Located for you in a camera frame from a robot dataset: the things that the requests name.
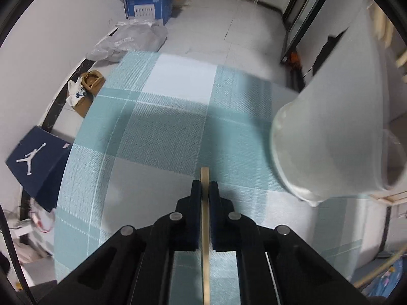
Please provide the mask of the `tan shoe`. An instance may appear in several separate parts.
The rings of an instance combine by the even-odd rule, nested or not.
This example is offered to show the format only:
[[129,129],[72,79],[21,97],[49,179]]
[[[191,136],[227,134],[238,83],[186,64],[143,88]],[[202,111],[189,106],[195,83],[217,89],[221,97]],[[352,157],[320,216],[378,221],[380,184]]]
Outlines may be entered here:
[[105,81],[105,77],[98,70],[91,70],[81,75],[80,84],[90,92],[92,96],[97,96]]
[[77,82],[68,81],[67,90],[66,103],[78,115],[85,118],[92,105],[93,96],[82,86],[80,80]]

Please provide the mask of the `orange object on floor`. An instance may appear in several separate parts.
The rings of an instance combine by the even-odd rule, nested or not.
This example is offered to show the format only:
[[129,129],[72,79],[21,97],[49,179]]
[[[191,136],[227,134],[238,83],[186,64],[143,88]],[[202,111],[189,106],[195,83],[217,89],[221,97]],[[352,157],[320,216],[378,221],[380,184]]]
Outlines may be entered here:
[[296,51],[293,51],[290,53],[290,56],[288,58],[288,64],[292,68],[301,68],[301,61],[300,61],[299,55],[298,55],[298,53],[296,53]]

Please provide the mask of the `grey plastic mailer bag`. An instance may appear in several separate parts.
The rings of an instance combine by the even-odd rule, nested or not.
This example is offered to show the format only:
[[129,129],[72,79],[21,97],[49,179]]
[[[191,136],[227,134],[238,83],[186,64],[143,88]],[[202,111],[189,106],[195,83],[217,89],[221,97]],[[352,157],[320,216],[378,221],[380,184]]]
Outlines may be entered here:
[[111,35],[100,41],[85,58],[118,63],[128,52],[157,52],[168,36],[159,20],[128,19],[117,24]]

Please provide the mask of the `black framed glass door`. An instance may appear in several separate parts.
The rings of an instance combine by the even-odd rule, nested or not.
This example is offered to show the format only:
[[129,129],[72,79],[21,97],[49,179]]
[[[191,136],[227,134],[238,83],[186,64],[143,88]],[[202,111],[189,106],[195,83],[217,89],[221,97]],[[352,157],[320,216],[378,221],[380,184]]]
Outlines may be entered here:
[[280,63],[286,64],[299,42],[316,19],[326,0],[290,0],[282,19],[286,36],[281,51]]

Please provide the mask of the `teal plaid placemat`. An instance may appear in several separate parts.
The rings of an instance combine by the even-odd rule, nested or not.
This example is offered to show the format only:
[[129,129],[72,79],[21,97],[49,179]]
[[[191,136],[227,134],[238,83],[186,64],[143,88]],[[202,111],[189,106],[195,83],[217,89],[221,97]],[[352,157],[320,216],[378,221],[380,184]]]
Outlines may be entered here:
[[189,194],[202,167],[261,226],[287,224],[345,278],[361,240],[342,240],[352,200],[312,208],[288,194],[268,154],[277,110],[294,91],[180,56],[132,52],[109,74],[72,146],[56,209],[61,282],[123,225],[143,227]]

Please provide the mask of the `white utensil holder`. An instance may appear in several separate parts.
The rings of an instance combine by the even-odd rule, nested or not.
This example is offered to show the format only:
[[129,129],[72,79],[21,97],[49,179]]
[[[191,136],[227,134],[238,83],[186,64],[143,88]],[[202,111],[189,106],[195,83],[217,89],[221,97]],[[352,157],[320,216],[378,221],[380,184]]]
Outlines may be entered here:
[[338,44],[270,131],[284,186],[316,207],[388,193],[406,173],[406,83],[364,2]]

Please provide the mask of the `navy Jordan shoe box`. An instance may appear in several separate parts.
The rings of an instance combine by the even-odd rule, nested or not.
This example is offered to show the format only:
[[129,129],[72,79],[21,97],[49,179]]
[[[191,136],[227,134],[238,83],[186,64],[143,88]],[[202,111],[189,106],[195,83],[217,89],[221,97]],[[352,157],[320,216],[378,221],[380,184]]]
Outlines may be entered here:
[[22,188],[47,212],[56,208],[71,147],[71,143],[35,126],[6,160]]

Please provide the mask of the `black hanging jacket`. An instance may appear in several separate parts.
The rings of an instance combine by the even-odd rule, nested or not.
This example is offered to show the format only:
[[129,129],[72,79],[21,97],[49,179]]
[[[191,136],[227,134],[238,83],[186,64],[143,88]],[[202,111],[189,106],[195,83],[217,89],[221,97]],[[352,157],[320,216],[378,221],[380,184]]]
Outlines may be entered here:
[[322,49],[320,50],[319,54],[317,55],[315,62],[312,66],[312,75],[316,75],[316,73],[320,70],[326,59],[330,56],[336,45],[339,43],[341,40],[341,37],[343,37],[344,33],[346,32],[346,29],[340,32],[338,35],[333,36],[329,35],[327,38],[327,41],[323,45]]

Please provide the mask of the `wooden chopstick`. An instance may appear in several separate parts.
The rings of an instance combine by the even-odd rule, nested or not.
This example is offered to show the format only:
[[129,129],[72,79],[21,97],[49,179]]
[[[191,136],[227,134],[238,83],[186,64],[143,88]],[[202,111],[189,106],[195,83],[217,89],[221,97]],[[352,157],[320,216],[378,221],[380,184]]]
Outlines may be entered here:
[[208,205],[208,188],[210,183],[209,168],[202,167],[200,171],[202,186],[201,199],[201,267],[203,304],[210,304],[210,222]]

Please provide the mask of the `blue cardboard box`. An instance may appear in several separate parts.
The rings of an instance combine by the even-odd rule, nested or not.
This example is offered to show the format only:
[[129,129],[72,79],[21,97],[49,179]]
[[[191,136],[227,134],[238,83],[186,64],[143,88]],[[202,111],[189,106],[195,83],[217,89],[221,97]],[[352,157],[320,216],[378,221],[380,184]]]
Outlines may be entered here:
[[163,25],[172,16],[172,0],[121,0],[127,18],[158,20]]

